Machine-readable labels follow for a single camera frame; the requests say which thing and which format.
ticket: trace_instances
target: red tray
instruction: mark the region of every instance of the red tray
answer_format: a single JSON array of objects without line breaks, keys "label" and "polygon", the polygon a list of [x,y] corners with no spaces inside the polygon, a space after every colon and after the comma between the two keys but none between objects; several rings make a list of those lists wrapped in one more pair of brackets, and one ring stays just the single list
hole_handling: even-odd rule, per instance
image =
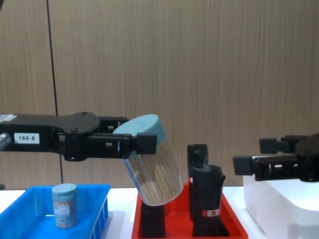
[{"label": "red tray", "polygon": [[[142,200],[138,196],[132,239],[142,239]],[[192,237],[193,222],[189,218],[188,183],[184,183],[182,193],[164,207],[165,231],[168,239],[247,239],[248,235],[231,209],[224,195],[221,198],[221,219],[229,231],[229,237]]]}]

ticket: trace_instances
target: blue basket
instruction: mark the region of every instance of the blue basket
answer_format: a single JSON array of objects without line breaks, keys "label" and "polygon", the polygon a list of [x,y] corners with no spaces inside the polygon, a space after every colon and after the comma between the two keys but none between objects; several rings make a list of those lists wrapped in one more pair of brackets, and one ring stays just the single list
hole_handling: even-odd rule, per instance
[{"label": "blue basket", "polygon": [[26,190],[0,214],[0,239],[99,239],[108,218],[109,185],[77,185],[78,223],[69,229],[55,226],[51,189]]}]

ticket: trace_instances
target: white table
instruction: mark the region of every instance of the white table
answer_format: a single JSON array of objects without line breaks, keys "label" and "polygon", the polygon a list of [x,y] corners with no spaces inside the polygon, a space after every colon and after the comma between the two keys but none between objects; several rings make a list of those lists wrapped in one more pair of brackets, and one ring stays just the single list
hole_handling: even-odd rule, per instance
[{"label": "white table", "polygon": [[[24,190],[0,191],[0,213],[14,202]],[[267,239],[246,210],[243,187],[224,187],[223,193],[250,239]],[[108,195],[109,219],[105,239],[129,239],[132,235],[137,199],[135,188],[111,189]]]}]

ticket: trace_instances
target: wooden wall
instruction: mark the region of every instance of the wooden wall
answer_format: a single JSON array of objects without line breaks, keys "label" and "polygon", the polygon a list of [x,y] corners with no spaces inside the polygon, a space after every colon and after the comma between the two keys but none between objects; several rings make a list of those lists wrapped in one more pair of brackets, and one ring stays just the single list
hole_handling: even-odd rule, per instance
[{"label": "wooden wall", "polygon": [[[38,20],[46,17],[44,3],[28,0],[15,6],[35,11],[29,20],[37,18],[39,27],[36,32],[30,26],[13,30],[7,41],[22,47],[18,36],[25,34],[49,48],[47,22]],[[233,155],[258,154],[260,137],[319,129],[317,0],[49,0],[49,13],[58,113],[158,114],[184,180],[187,144],[207,143],[209,161],[222,166],[226,185],[241,185],[233,173]],[[13,18],[27,25],[23,16],[28,15]],[[3,11],[1,42],[8,31],[2,18]],[[20,106],[21,100],[14,99],[0,111],[54,113],[49,51],[32,50],[39,45],[34,41],[28,50],[12,50],[14,56],[5,56],[7,48],[0,45],[0,59],[8,59],[0,62],[0,79],[9,75],[1,67],[20,67],[10,73],[19,76],[1,80],[1,102],[8,99],[1,84],[12,88],[6,93],[10,97],[17,90],[12,81],[37,78],[48,92],[29,99],[37,107]],[[21,53],[33,61],[26,62]],[[12,57],[19,58],[10,62]],[[23,81],[23,70],[34,75]],[[63,160],[62,166],[64,182],[132,186],[122,160]]]},{"label": "wooden wall", "polygon": [[[55,114],[45,1],[5,0],[0,11],[0,112]],[[59,156],[0,153],[8,189],[61,182]]]}]

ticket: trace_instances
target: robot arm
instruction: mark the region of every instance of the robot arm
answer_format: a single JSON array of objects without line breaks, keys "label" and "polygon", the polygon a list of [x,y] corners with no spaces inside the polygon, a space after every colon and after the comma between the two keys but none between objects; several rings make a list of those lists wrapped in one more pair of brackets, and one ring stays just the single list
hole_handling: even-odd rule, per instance
[{"label": "robot arm", "polygon": [[129,158],[155,154],[153,134],[113,134],[126,117],[96,117],[92,113],[67,116],[0,115],[0,151],[54,152],[68,161],[88,157]]},{"label": "robot arm", "polygon": [[256,181],[299,178],[305,182],[319,181],[319,133],[311,136],[288,135],[260,139],[263,154],[288,153],[280,156],[235,156],[236,175],[253,175]]}]

